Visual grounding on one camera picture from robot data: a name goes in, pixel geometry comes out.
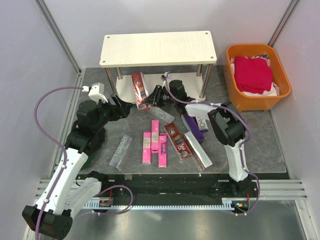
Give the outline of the silver red toothpaste box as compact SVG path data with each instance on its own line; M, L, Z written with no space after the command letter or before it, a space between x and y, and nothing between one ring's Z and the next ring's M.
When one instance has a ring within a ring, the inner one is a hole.
M142 72L132 74L131 79L135 93L137 109L139 111L150 110L150 105L148 103L144 103L144 100L149 96L144 74Z

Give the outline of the purple toothpaste box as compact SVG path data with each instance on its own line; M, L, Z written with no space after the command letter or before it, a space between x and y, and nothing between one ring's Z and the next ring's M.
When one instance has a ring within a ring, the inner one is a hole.
M180 116L184 126L187 128L188 131L192 132L192 134L194 135L194 137L196 138L196 140L202 144L204 141L204 135L203 133L200 131L199 126L195 120L194 117L188 116L186 114L182 114Z

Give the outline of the red 3D toothpaste box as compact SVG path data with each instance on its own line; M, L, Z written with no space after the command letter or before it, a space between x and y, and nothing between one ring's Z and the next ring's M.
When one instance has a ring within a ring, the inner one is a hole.
M176 124L174 122L166 124L164 126L164 130L179 160L182 162L183 160L189 158L192 155L191 150L188 147L179 129L177 128Z

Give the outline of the white RiO toothpaste box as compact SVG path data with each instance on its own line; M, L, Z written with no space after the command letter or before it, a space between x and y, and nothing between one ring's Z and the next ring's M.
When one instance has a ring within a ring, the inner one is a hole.
M201 117L195 118L199 127L199 130L201 133L207 133L209 131L208 125L206 123L206 120Z

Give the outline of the silver backed toothpaste box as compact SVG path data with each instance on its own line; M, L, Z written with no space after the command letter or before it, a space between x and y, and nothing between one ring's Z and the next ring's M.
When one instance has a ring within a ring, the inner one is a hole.
M191 131L184 134L184 139L202 170L213 165L213 162L210 160L209 156L206 154L201 144L197 141Z

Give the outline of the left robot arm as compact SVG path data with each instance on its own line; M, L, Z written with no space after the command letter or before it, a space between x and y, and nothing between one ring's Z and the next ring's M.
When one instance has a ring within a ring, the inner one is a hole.
M83 206L94 196L106 196L110 185L107 176L93 172L75 191L74 180L88 159L96 153L106 138L105 125L127 118L132 103L112 95L113 103L105 97L81 102L76 121L62 146L63 156L43 194L34 205L27 205L22 217L35 239L45 235L63 240L71 230L74 219Z

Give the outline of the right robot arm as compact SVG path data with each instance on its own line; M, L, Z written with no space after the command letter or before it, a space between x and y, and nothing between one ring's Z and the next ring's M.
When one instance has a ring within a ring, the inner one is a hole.
M244 143L248 126L230 101L223 103L200 102L187 95L181 80L173 80L168 88L156 85L143 103L155 107L174 105L176 110L189 117L200 117L210 122L216 139L224 145L229 165L229 188L235 197L260 196L258 177L248 170Z

